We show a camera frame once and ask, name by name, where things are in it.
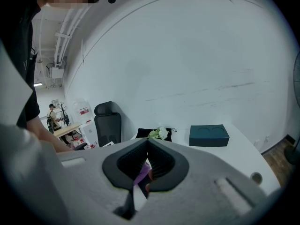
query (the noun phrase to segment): headrest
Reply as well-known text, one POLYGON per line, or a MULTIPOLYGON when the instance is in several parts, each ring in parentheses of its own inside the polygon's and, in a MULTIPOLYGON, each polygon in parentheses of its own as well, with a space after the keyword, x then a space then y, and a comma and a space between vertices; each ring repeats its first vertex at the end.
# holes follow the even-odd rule
POLYGON ((94 113, 96 116, 107 116, 107 115, 112 115, 112 102, 106 102, 106 103, 101 103, 98 104, 95 107, 94 113))

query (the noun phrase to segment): wooden floor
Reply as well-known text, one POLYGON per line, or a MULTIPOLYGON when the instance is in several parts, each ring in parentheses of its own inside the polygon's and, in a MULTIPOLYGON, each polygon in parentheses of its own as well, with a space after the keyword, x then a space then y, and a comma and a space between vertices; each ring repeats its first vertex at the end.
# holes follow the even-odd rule
POLYGON ((292 145, 284 139, 270 151, 263 154, 264 159, 273 170, 281 187, 287 184, 294 170, 294 166, 291 165, 285 158, 284 150, 287 146, 292 145))

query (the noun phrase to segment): backpack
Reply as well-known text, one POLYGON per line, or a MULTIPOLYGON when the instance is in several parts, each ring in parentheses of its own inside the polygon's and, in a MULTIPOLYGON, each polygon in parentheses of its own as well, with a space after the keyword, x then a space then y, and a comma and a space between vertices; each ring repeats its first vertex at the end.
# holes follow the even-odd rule
POLYGON ((53 111, 51 111, 51 112, 49 113, 49 116, 48 116, 48 114, 47 114, 47 125, 48 125, 49 130, 54 130, 54 128, 57 126, 57 125, 55 124, 55 122, 53 121, 53 118, 50 116, 52 112, 53 112, 53 111))

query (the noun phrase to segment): desk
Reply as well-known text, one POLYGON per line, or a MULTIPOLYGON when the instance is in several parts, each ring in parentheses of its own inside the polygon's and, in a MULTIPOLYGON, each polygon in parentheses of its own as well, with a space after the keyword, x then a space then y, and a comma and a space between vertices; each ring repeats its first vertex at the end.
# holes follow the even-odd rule
POLYGON ((74 130, 78 129, 80 125, 82 125, 82 123, 78 122, 78 123, 66 126, 66 127, 62 128, 60 130, 55 131, 54 136, 59 138, 63 135, 66 135, 66 134, 68 134, 70 132, 73 132, 74 130))
POLYGON ((172 132, 172 142, 209 152, 240 171, 250 178, 251 174, 258 172, 262 176, 259 187, 266 195, 280 188, 280 184, 272 169, 254 147, 254 145, 233 125, 223 124, 229 134, 229 142, 226 147, 192 147, 189 146, 190 129, 182 129, 172 132))

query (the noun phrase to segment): black shirt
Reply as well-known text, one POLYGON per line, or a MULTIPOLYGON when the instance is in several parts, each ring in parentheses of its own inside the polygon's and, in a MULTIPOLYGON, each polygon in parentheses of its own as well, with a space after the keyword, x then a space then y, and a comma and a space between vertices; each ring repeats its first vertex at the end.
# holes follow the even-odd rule
POLYGON ((30 52, 32 46, 31 21, 41 9, 37 0, 10 0, 3 6, 1 40, 15 68, 33 91, 17 122, 19 127, 26 128, 26 122, 39 115, 34 88, 35 59, 37 56, 30 60, 30 52))

